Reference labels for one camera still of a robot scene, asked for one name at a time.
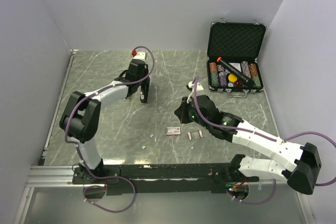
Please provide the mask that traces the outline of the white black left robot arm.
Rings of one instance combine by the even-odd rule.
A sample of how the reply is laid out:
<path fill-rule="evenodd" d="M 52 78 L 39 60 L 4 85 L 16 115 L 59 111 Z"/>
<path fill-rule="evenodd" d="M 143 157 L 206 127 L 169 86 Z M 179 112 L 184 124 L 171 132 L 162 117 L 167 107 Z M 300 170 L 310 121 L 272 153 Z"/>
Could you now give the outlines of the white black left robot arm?
<path fill-rule="evenodd" d="M 104 176 L 103 160 L 94 141 L 101 110 L 130 97 L 138 88 L 141 89 L 140 102 L 147 103 L 149 86 L 149 66 L 144 58 L 135 56 L 128 69 L 107 86 L 96 91 L 71 94 L 59 126 L 65 131 L 65 141 L 75 144 L 80 167 L 86 168 L 85 177 L 90 182 L 97 183 Z"/>

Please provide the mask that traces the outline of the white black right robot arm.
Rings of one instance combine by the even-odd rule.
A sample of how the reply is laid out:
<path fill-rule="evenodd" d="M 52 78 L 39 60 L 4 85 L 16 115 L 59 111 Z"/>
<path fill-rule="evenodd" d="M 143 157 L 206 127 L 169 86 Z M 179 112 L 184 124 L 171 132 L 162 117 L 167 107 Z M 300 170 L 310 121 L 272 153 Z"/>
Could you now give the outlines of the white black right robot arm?
<path fill-rule="evenodd" d="M 259 152 L 264 159 L 236 155 L 229 168 L 235 181 L 244 177 L 285 181 L 292 189 L 311 195 L 321 169 L 318 149 L 311 143 L 300 145 L 275 138 L 246 120 L 220 111 L 206 95 L 183 97 L 174 114 L 182 124 L 195 122 L 212 136 Z"/>

